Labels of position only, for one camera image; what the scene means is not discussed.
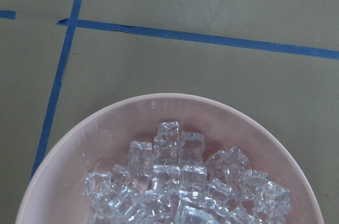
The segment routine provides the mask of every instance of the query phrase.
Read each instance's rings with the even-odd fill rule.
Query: clear ice cube
[[[218,224],[209,213],[188,205],[185,205],[182,211],[177,214],[176,223]]]
[[[152,189],[163,193],[178,194],[180,175],[178,166],[154,165]]]
[[[176,144],[180,138],[180,125],[178,122],[162,122],[158,126],[157,135],[162,140],[169,140]]]
[[[128,152],[130,174],[140,173],[151,175],[154,165],[152,143],[132,141]]]
[[[85,180],[85,195],[105,195],[111,187],[111,173],[89,173]]]
[[[226,183],[234,183],[241,171],[249,168],[249,159],[238,147],[229,150],[219,150],[209,156],[205,165],[212,178],[218,178]]]
[[[197,202],[197,201],[191,201],[191,200],[185,200],[185,199],[180,199],[179,198],[179,201],[178,201],[178,204],[177,204],[177,213],[178,212],[182,212],[184,210],[184,207],[185,206],[189,206],[189,207],[193,207],[193,208],[196,208],[196,209],[199,209],[199,210],[202,210],[206,207],[206,204],[205,202]]]
[[[214,178],[207,185],[207,195],[213,199],[215,204],[225,205],[228,200],[233,199],[233,188]]]
[[[120,165],[115,165],[112,168],[112,182],[117,186],[126,186],[130,182],[130,179],[131,174],[126,168]]]
[[[229,217],[230,224],[255,224],[254,217],[240,207],[230,212]]]
[[[142,203],[142,197],[134,191],[127,190],[122,196],[118,196],[109,202],[109,208],[114,217],[114,223],[132,223],[141,220],[146,211]]]
[[[177,145],[176,142],[163,139],[160,136],[154,138],[153,153],[155,163],[162,165],[177,164]]]
[[[257,188],[269,181],[266,172],[259,172],[253,169],[244,171],[239,178],[239,188],[243,199],[253,199],[256,197]]]
[[[258,187],[258,205],[266,209],[270,216],[286,215],[291,211],[291,192],[278,183],[269,181]]]
[[[151,176],[138,172],[131,173],[131,179],[128,186],[139,194],[143,194],[150,185]]]
[[[253,216],[260,224],[286,224],[285,216],[271,214],[263,206],[253,208]]]
[[[205,200],[206,180],[207,170],[205,167],[184,165],[181,169],[180,198],[203,202]]]
[[[160,194],[158,191],[149,190],[145,193],[144,204],[148,218],[153,220],[169,219],[175,209],[169,194]]]
[[[121,191],[122,188],[117,188],[116,185],[112,184],[110,191],[105,196],[94,195],[91,201],[91,207],[97,213],[105,214],[108,209],[108,203],[119,196]]]
[[[238,165],[244,169],[249,168],[249,166],[251,165],[251,162],[249,161],[249,159],[247,158],[247,156],[240,150],[239,147],[237,146],[233,146],[230,151],[232,153],[235,153],[237,155],[237,162]]]
[[[196,132],[181,132],[178,147],[178,164],[202,165],[205,151],[205,135]]]
[[[212,198],[206,196],[205,198],[205,203],[203,205],[203,210],[210,215],[213,216],[213,218],[218,221],[219,223],[229,223],[229,215],[228,212],[229,210],[224,207],[220,206],[215,203],[215,200]]]

